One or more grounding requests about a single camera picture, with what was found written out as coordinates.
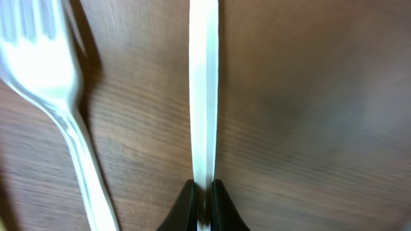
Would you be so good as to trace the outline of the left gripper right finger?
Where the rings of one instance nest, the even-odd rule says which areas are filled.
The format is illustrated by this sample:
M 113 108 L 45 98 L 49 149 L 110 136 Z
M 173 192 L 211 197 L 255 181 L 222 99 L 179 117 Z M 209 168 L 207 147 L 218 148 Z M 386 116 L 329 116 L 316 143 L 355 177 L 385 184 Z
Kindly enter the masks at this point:
M 211 214 L 212 231 L 250 231 L 219 179 L 212 185 Z

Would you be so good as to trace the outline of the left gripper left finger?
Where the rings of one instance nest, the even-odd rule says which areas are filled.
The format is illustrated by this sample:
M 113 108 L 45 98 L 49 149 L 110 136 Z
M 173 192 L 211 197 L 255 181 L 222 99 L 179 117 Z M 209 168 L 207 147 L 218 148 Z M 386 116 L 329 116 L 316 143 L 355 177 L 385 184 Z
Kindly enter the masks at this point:
M 187 180 L 156 231 L 197 231 L 197 187 Z

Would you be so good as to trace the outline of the white fork tines down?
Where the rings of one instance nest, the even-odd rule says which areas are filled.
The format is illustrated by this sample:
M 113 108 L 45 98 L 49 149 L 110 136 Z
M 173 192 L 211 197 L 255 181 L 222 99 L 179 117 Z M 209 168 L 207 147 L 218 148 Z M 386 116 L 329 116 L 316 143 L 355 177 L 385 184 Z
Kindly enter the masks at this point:
M 189 115 L 197 229 L 211 229 L 219 76 L 218 0 L 189 1 Z

